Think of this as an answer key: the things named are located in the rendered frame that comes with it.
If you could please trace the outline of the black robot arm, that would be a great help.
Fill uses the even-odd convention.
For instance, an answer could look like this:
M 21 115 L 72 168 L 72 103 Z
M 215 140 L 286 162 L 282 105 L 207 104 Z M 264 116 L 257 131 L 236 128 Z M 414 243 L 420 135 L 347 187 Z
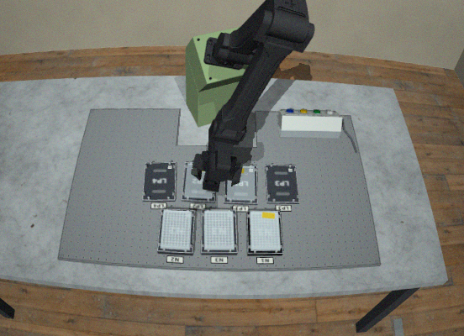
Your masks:
M 220 182 L 230 178 L 233 145 L 243 141 L 250 112 L 279 65 L 293 50 L 303 53 L 313 38 L 315 27 L 308 19 L 306 0 L 266 0 L 231 34 L 208 38 L 205 64 L 236 70 L 248 66 L 208 130 L 206 192 L 219 192 Z

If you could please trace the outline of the white operator button panel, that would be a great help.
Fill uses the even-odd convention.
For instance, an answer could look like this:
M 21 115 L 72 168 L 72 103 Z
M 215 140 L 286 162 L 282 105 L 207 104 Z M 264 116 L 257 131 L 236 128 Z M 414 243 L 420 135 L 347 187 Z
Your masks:
M 337 113 L 328 110 L 307 111 L 301 110 L 279 110 L 278 128 L 280 138 L 333 138 L 340 137 L 341 125 L 347 136 L 351 139 L 354 150 L 356 146 L 352 137 L 345 130 L 344 119 Z

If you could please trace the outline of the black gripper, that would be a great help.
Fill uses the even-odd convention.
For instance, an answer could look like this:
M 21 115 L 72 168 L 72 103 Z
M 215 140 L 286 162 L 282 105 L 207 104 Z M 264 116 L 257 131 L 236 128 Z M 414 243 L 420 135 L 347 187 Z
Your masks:
M 203 162 L 204 162 L 205 154 L 206 154 L 206 151 L 203 151 L 202 154 L 195 154 L 195 158 L 192 164 L 191 174 L 197 177 L 200 181 L 202 177 L 202 171 L 204 171 Z M 240 182 L 240 176 L 241 176 L 243 164 L 236 162 L 236 161 L 237 161 L 237 158 L 234 156 L 231 156 L 231 167 L 230 167 L 230 178 L 229 178 L 229 181 L 232 181 L 231 186 L 238 184 Z

